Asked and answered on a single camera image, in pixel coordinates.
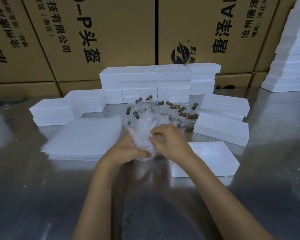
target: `person's right hand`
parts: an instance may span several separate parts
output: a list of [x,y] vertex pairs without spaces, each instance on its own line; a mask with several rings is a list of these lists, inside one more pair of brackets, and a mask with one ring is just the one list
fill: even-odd
[[191,146],[186,141],[180,130],[173,124],[162,124],[154,127],[151,130],[152,135],[163,135],[163,140],[158,140],[156,137],[149,137],[149,140],[154,145],[155,149],[164,157],[174,161],[180,162],[184,158],[195,155]]

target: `cardboard box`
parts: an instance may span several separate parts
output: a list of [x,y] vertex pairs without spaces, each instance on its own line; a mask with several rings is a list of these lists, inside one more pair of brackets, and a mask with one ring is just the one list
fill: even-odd
[[23,1],[57,81],[155,65],[155,0]]
[[248,88],[260,88],[267,75],[268,72],[252,72]]
[[66,96],[72,90],[102,89],[100,80],[60,81],[58,84],[63,96]]
[[17,99],[29,97],[60,97],[54,82],[29,82],[0,84],[0,99]]
[[247,88],[252,74],[224,74],[215,77],[215,89]]
[[0,84],[53,82],[21,0],[0,0]]
[[279,44],[281,33],[284,30],[286,18],[296,0],[279,0],[277,8],[272,17],[267,35],[264,39],[260,54],[258,56],[254,72],[267,72],[275,57],[275,50]]
[[277,2],[159,0],[159,64],[213,62],[223,74],[252,72]]

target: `person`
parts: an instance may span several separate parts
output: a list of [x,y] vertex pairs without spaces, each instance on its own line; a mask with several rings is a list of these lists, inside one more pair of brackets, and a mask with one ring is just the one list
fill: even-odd
[[[219,181],[198,157],[174,125],[153,128],[149,140],[164,157],[178,164],[191,178],[203,198],[222,237],[228,239],[274,239]],[[135,158],[149,158],[148,151],[132,145],[127,132],[98,161],[84,202],[73,240],[111,239],[111,183],[117,165]]]

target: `reflective surface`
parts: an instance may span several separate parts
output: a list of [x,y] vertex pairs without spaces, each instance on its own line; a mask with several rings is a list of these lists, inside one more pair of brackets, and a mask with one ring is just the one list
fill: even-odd
[[[240,167],[235,176],[219,179],[276,239],[300,239],[300,92],[215,93],[246,97],[251,107],[244,119],[250,130],[247,147],[226,142]],[[52,161],[40,152],[62,126],[34,124],[29,108],[39,100],[0,106],[0,240],[70,239],[92,177],[95,162]],[[200,105],[202,96],[191,100]],[[122,104],[108,104],[103,113],[84,117],[106,117],[123,109]],[[188,141],[217,141],[196,133],[185,136]],[[192,181],[172,178],[162,157],[117,169],[112,235],[221,239]]]

